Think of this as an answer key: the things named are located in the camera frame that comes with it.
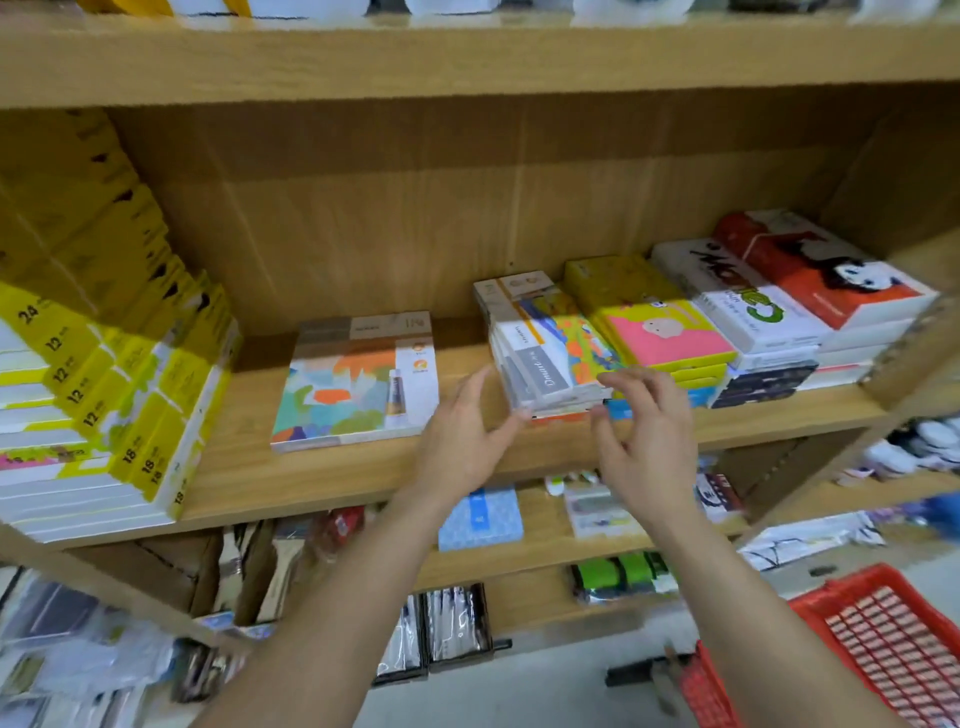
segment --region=wooden back panel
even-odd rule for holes
[[[115,109],[182,254],[247,334],[476,312],[469,284],[816,215],[912,87],[702,89]]]

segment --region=left hand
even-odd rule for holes
[[[417,484],[443,494],[451,506],[482,486],[514,441],[530,412],[517,410],[488,432],[480,412],[480,393],[491,371],[487,365],[465,377],[440,403],[420,436]]]

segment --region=store shelf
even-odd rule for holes
[[[960,381],[935,384],[910,400],[911,417],[943,417],[960,412]]]
[[[0,4],[0,107],[894,83],[960,78],[960,26],[694,13],[602,27],[563,12],[335,25],[83,15]]]
[[[485,581],[493,576],[575,564],[600,556],[653,548],[646,534],[578,539],[566,515],[564,499],[541,486],[517,489],[523,516],[523,539],[512,544],[440,552],[434,548],[417,578],[417,591]],[[740,518],[727,519],[720,530],[735,536],[747,528]]]
[[[480,319],[434,322],[441,391],[491,361]],[[200,467],[190,484],[180,521],[169,526],[63,542],[88,546],[130,538],[197,530],[261,518],[309,513],[386,500],[414,476],[419,438],[310,449],[278,455],[270,450],[276,407],[293,350],[292,335],[258,337],[241,354]],[[484,390],[488,426],[507,413],[498,377]],[[698,409],[702,449],[733,448],[869,425],[883,411],[857,386],[802,392],[787,400],[729,409]],[[629,423],[617,424],[621,433]],[[597,464],[589,422],[530,425],[507,450],[494,483],[519,482]]]
[[[495,638],[575,619],[643,612],[680,599],[678,594],[636,595],[610,604],[587,606],[574,598],[565,567],[502,576],[486,582],[484,588]]]
[[[777,509],[766,525],[819,519],[837,513],[871,511],[901,503],[960,491],[960,476],[953,473],[922,471],[898,480],[866,481],[863,485],[844,488],[825,480],[816,488]]]

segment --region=stack of sketchbooks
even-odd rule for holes
[[[290,452],[417,435],[439,399],[426,311],[304,324],[270,444]]]
[[[611,395],[597,375],[620,368],[619,358],[543,271],[481,280],[473,293],[512,409],[562,417]]]

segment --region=gray floor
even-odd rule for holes
[[[900,567],[934,607],[960,622],[960,550],[941,553],[919,565],[898,563],[891,551],[866,556],[825,556],[840,571],[886,560]],[[780,572],[771,581],[790,596],[816,586],[806,566]],[[651,687],[608,690],[607,667],[662,654],[665,641],[687,650],[696,640],[696,627],[686,611],[667,609],[647,620],[640,630],[589,642],[552,647],[526,654],[498,655],[492,662],[436,674],[429,680],[371,691],[356,722],[357,728],[581,728],[604,725],[678,728],[664,716]],[[149,728],[185,728],[194,712],[181,706],[157,705]]]

